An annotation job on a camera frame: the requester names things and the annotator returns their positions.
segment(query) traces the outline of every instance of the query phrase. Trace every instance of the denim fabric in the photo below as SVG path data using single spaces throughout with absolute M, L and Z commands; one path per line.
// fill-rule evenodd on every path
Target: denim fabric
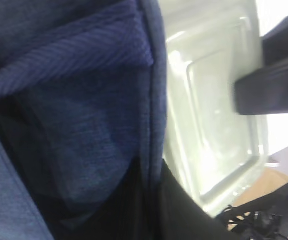
M 91 52 L 96 47 L 92 27 L 100 23 L 96 16 L 116 7 L 115 4 L 132 6 L 134 2 L 0 0 L 0 96 L 22 90 L 0 100 L 0 128 L 6 144 L 15 153 L 13 163 L 22 169 L 34 199 L 49 205 L 47 215 L 55 216 L 68 228 L 74 228 L 98 209 L 133 158 L 143 159 L 143 174 L 152 173 L 154 184 L 159 178 L 165 129 L 166 54 L 156 1 L 142 1 L 142 5 L 128 9 L 130 21 L 113 27 L 119 32 L 108 38 L 110 56 L 99 55 L 94 62 L 89 57 L 106 53 Z M 146 30 L 156 35 L 150 35 L 151 42 L 144 32 L 140 8 L 148 16 Z M 87 25 L 81 24 L 87 19 Z M 134 25 L 135 31 L 127 31 Z M 85 32 L 90 34 L 79 44 L 71 41 L 72 35 Z M 105 40 L 106 44 L 104 35 L 97 40 Z M 63 44 L 56 45 L 57 49 L 52 47 L 61 41 Z M 149 45 L 154 46 L 153 56 L 157 59 L 153 68 Z M 113 59 L 113 64 L 105 65 Z M 3 178 L 7 183 L 12 181 L 10 176 Z M 24 207 L 17 211 L 12 205 L 22 206 L 24 200 L 11 187 L 5 189 L 7 198 L 3 198 L 1 205 L 6 205 L 12 214 L 0 219 L 0 223 L 14 232 L 0 230 L 0 239 L 49 239 L 24 188 L 24 199 L 36 211 L 37 220 L 23 224 L 16 222 L 16 216 L 25 218 L 21 214 Z M 31 212 L 27 213 L 27 219 L 33 217 Z M 25 230 L 31 235 L 24 235 Z
M 89 216 L 95 211 L 117 186 L 130 161 L 140 155 L 140 119 L 147 118 L 145 121 L 149 122 L 150 117 L 149 111 L 143 114 L 141 109 L 151 97 L 144 90 L 151 88 L 152 61 L 136 6 L 128 9 L 129 22 L 107 29 L 106 33 L 103 31 L 104 35 L 95 39 L 104 40 L 103 44 L 110 41 L 117 50 L 126 49 L 119 59 L 116 58 L 118 51 L 108 48 L 110 57 L 100 55 L 97 62 L 89 65 L 92 60 L 87 58 L 89 54 L 98 54 L 98 51 L 87 52 L 96 47 L 92 45 L 94 32 L 90 32 L 86 41 L 75 45 L 78 52 L 73 50 L 70 55 L 61 55 L 72 47 L 71 43 L 76 44 L 73 41 L 67 44 L 65 40 L 73 34 L 79 36 L 87 29 L 91 30 L 92 25 L 102 28 L 98 21 L 92 22 L 92 16 L 101 14 L 104 7 L 105 10 L 116 8 L 112 4 L 121 1 L 56 2 L 0 0 L 0 95 L 45 82 L 1 100 L 6 111 L 16 109 L 18 118 L 23 120 L 3 112 L 0 126 L 31 191 L 49 199 L 50 204 L 62 201 L 63 207 L 57 211 L 51 209 L 50 215 L 61 215 L 58 219 L 67 223 L 69 218 L 75 220 L 81 216 L 83 219 L 85 214 Z M 117 4 L 133 3 L 125 0 Z M 90 18 L 88 25 L 79 24 L 87 18 Z M 135 31 L 127 31 L 133 25 Z M 78 28 L 84 31 L 76 33 Z M 109 39 L 107 31 L 111 30 L 119 32 Z M 129 39 L 128 44 L 119 45 L 126 43 L 125 37 Z M 61 49 L 60 54 L 56 54 L 56 48 L 51 46 L 62 39 L 66 45 L 57 45 Z M 134 53 L 132 57 L 127 58 L 131 53 Z M 115 58 L 115 63 L 100 68 L 96 64 L 102 58 L 105 58 L 103 63 Z M 145 132 L 150 131 L 148 126 L 145 128 Z
M 0 144 L 0 240 L 52 240 Z

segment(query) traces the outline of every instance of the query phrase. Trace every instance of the plastic container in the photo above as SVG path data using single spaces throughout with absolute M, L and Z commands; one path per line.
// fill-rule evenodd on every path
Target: plastic container
M 235 113 L 233 83 L 260 68 L 252 0 L 160 0 L 168 50 L 165 160 L 211 216 L 260 176 L 266 116 Z

